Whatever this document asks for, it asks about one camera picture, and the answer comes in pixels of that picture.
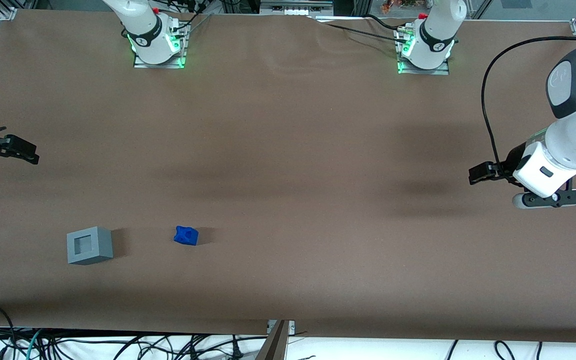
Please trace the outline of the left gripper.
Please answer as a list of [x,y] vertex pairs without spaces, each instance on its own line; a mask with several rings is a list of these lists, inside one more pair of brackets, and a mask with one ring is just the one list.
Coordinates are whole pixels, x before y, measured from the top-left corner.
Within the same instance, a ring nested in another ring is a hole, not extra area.
[[[576,146],[545,141],[524,142],[509,151],[505,168],[519,184],[540,198],[553,195],[576,176]],[[470,185],[505,180],[505,169],[499,162],[484,161],[469,169]]]

